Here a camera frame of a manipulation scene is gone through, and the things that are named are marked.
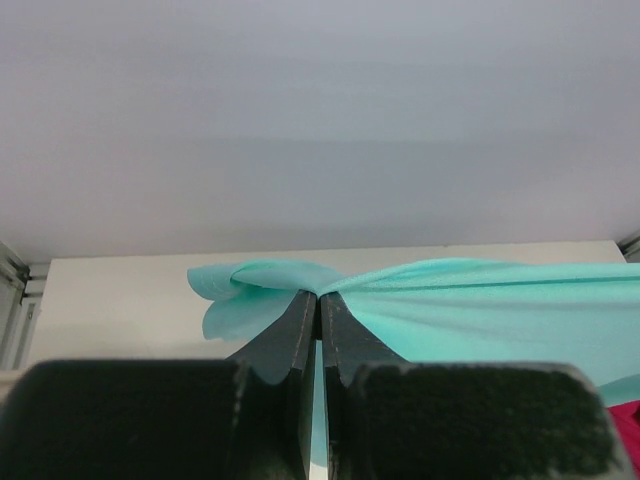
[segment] turquoise cloth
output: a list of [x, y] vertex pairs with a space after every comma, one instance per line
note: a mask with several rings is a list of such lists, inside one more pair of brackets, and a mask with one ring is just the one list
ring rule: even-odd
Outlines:
[[[570, 363], [601, 387], [608, 405], [640, 399], [640, 264], [448, 258], [347, 277], [314, 263], [260, 259], [194, 268], [188, 279], [214, 301], [205, 338], [251, 339], [298, 290], [337, 291], [410, 361]], [[324, 406], [314, 409], [322, 414]], [[314, 429], [315, 463], [323, 462], [316, 454], [323, 429], [324, 422]]]

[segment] red object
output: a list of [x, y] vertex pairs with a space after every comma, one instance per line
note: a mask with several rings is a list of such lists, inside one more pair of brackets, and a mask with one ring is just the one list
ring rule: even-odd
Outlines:
[[609, 407], [609, 413], [640, 478], [640, 400]]

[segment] cloth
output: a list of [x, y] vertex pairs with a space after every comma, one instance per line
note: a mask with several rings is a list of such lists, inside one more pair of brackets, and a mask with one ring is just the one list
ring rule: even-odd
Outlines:
[[609, 407], [636, 477], [640, 478], [640, 400]]
[[[259, 259], [187, 276], [214, 302], [203, 320], [206, 338], [251, 339], [298, 290], [339, 292], [365, 327], [410, 361], [569, 363], [603, 387], [609, 405], [607, 395], [640, 398], [640, 381], [628, 380], [640, 373], [640, 264], [449, 258], [347, 277], [314, 263]], [[615, 384], [621, 379], [627, 383]], [[314, 410], [322, 415], [324, 405]], [[318, 454], [323, 424], [314, 419], [315, 463], [326, 458]]]

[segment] white surface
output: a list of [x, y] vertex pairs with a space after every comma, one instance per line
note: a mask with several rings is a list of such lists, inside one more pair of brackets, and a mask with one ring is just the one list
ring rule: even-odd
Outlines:
[[33, 262], [621, 239], [638, 45], [635, 0], [3, 2], [3, 240]]
[[[624, 263], [613, 242], [54, 260], [29, 363], [72, 357], [226, 357], [242, 343], [203, 340], [202, 317], [210, 302], [191, 291], [186, 271], [264, 256], [314, 261], [348, 274], [456, 256], [526, 263]], [[311, 478], [326, 479], [326, 468], [312, 464]]]

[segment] red cloth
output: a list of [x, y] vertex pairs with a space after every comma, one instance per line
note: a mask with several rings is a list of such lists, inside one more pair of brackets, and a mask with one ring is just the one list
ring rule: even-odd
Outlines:
[[636, 476], [640, 478], [640, 400], [609, 407], [609, 412], [629, 453]]

